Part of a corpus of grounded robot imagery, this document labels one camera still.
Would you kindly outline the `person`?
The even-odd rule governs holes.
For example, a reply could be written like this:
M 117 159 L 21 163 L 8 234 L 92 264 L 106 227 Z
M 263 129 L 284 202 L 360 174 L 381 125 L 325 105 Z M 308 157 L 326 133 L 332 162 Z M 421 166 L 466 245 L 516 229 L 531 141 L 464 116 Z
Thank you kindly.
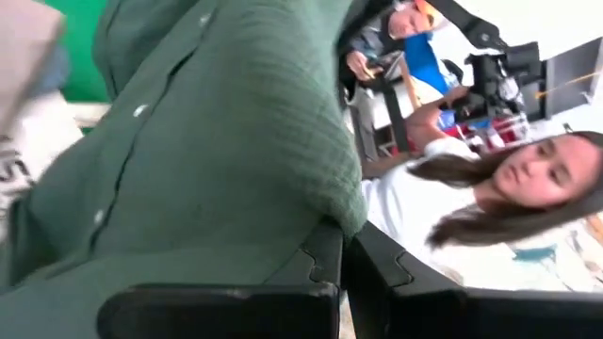
M 432 31 L 440 14 L 425 0 L 404 0 L 373 20 L 350 41 L 345 49 L 341 83 L 351 97 L 357 83 L 370 83 L 381 68 L 369 68 L 375 58 L 403 51 L 406 57 L 416 47 L 430 46 Z
M 603 134 L 494 153 L 456 137 L 363 166 L 369 221 L 466 287 L 527 290 L 510 245 L 603 211 Z

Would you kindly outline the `cream printed tote bag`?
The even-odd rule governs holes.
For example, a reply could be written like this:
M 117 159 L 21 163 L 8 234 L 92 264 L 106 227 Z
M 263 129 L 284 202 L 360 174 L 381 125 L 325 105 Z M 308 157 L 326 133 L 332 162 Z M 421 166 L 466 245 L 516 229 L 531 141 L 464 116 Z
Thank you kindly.
M 6 236 L 10 204 L 109 108 L 105 103 L 69 103 L 58 91 L 26 103 L 12 129 L 0 136 L 0 242 Z

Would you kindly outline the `dark green garment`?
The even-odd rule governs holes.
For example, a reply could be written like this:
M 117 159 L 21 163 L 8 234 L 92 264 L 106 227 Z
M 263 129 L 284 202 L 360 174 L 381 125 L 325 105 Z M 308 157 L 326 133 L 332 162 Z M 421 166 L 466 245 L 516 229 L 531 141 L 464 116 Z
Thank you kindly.
M 336 97 L 352 0 L 106 0 L 111 107 L 8 210 L 0 339 L 98 339 L 143 283 L 259 284 L 367 219 Z

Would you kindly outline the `black frame strut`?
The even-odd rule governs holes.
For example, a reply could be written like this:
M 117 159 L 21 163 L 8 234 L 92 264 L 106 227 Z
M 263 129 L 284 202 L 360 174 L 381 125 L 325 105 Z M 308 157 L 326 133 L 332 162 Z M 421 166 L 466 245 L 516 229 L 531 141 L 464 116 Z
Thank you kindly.
M 473 15 L 455 0 L 426 0 L 464 34 L 478 49 L 494 49 L 504 52 L 508 44 L 500 37 L 496 25 Z

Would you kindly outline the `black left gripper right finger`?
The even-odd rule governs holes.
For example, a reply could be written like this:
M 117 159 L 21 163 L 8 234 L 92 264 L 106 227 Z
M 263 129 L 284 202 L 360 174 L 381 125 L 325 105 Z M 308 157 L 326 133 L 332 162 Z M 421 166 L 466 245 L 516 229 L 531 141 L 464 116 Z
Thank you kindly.
M 463 288 L 371 223 L 345 252 L 357 339 L 467 339 Z

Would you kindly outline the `person's hand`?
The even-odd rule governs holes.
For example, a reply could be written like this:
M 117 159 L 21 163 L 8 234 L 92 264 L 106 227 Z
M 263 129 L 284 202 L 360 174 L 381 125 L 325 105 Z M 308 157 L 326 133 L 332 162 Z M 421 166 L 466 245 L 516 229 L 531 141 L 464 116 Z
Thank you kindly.
M 448 137 L 439 127 L 438 122 L 442 105 L 449 106 L 455 100 L 468 93 L 468 87 L 459 86 L 450 90 L 442 98 L 417 108 L 406 120 L 406 131 L 416 148 L 423 152 L 425 147 L 440 138 Z

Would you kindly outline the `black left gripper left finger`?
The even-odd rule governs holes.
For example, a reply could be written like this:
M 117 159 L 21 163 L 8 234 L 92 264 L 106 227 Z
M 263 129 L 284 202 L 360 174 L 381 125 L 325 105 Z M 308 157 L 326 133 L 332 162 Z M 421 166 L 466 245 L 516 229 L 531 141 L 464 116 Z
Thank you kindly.
M 314 299 L 294 315 L 308 330 L 301 339 L 338 339 L 343 233 L 331 219 L 323 219 L 288 261 L 265 280 L 266 285 L 291 285 Z

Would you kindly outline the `grey panel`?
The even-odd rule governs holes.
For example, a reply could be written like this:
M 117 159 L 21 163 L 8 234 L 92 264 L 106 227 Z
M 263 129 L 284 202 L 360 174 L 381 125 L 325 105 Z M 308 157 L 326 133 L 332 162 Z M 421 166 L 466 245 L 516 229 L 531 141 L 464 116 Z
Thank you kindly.
M 603 65 L 599 53 L 603 37 L 583 43 L 545 62 L 546 93 L 541 99 L 546 120 L 588 103 L 597 72 Z

